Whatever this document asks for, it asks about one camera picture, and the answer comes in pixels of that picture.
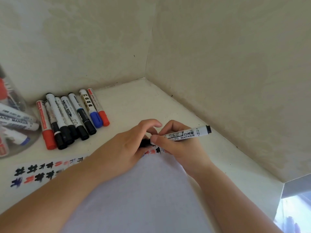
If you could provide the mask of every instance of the glass jar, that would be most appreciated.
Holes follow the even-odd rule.
[[[0,66],[0,157],[22,152],[40,134],[40,121]]]

